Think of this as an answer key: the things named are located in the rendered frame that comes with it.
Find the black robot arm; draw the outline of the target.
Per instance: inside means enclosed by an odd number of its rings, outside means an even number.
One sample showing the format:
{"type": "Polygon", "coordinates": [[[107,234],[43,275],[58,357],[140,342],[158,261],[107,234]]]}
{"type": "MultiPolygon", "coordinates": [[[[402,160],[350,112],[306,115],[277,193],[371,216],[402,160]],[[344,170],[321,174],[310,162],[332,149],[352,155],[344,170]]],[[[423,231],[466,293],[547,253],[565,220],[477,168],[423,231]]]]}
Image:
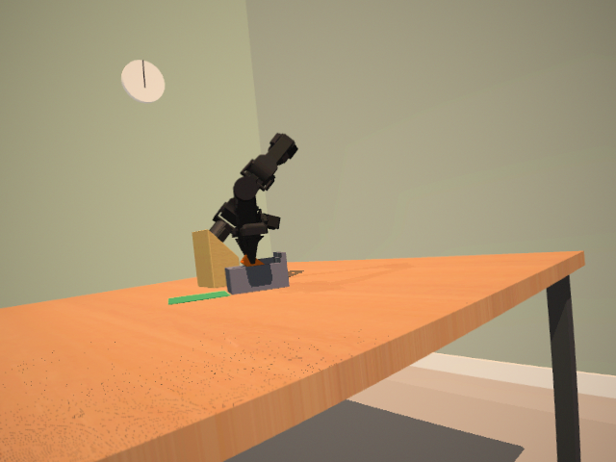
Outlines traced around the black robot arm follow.
{"type": "MultiPolygon", "coordinates": [[[[238,178],[233,186],[234,197],[224,202],[214,217],[216,222],[210,231],[223,243],[224,240],[231,234],[234,227],[224,221],[227,220],[232,225],[236,225],[236,215],[234,209],[236,204],[256,203],[256,193],[260,190],[268,190],[274,182],[273,175],[279,165],[286,163],[288,159],[297,152],[298,148],[295,142],[285,134],[278,134],[269,142],[270,147],[266,154],[259,154],[254,160],[251,159],[246,166],[240,171],[243,177],[238,178]],[[220,214],[220,218],[218,215],[220,214]]],[[[262,214],[262,210],[258,210],[258,222],[263,222],[268,226],[268,229],[279,229],[280,217],[269,214],[262,214]]]]}

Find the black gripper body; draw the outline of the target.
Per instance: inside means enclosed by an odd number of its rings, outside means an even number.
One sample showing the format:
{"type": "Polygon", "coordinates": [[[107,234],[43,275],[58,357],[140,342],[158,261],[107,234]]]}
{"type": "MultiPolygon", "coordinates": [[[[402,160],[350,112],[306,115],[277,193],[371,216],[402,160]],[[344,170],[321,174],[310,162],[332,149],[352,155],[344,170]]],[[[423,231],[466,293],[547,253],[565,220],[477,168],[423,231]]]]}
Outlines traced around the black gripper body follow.
{"type": "Polygon", "coordinates": [[[268,226],[258,222],[259,206],[256,203],[236,204],[234,214],[236,225],[231,231],[232,238],[257,237],[268,234],[268,226]]]}

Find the orange l-shaped part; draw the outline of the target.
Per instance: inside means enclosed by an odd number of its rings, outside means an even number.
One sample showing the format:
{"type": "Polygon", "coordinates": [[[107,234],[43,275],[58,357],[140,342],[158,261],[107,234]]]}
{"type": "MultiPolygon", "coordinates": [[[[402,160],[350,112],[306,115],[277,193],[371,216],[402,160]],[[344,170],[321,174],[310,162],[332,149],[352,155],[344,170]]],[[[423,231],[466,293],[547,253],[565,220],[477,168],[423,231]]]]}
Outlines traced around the orange l-shaped part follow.
{"type": "Polygon", "coordinates": [[[251,266],[258,266],[258,265],[264,265],[264,263],[262,263],[261,261],[259,261],[258,259],[255,260],[255,264],[250,264],[246,254],[243,257],[243,259],[240,261],[240,263],[242,263],[243,265],[245,265],[246,267],[251,267],[251,266]]]}

